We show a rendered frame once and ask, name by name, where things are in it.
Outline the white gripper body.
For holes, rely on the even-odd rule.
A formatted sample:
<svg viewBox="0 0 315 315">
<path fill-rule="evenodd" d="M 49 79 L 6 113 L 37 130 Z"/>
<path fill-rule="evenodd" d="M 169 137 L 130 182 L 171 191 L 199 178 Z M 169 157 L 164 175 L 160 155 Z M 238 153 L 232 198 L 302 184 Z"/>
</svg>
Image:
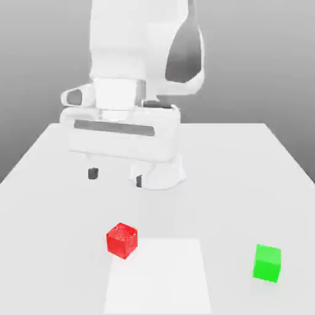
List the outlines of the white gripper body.
<svg viewBox="0 0 315 315">
<path fill-rule="evenodd" d="M 180 110 L 175 105 L 136 107 L 123 122 L 102 120 L 96 108 L 68 107 L 60 124 L 71 151 L 149 162 L 169 162 L 178 152 Z"/>
</svg>

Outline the small red cube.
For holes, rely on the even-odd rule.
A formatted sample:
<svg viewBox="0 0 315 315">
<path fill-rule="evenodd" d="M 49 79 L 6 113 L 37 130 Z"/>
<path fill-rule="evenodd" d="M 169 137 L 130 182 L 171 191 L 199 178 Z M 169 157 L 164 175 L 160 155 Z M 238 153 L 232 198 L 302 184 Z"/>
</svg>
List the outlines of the small red cube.
<svg viewBox="0 0 315 315">
<path fill-rule="evenodd" d="M 106 245 L 110 253 L 125 260 L 138 246 L 138 231 L 118 223 L 106 234 Z"/>
</svg>

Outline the small green cube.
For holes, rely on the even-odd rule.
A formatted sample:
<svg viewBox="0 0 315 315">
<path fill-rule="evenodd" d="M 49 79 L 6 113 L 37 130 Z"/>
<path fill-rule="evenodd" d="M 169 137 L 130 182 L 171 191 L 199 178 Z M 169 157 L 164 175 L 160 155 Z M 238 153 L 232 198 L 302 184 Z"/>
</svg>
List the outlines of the small green cube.
<svg viewBox="0 0 315 315">
<path fill-rule="evenodd" d="M 257 244 L 252 276 L 277 283 L 281 272 L 281 250 Z"/>
</svg>

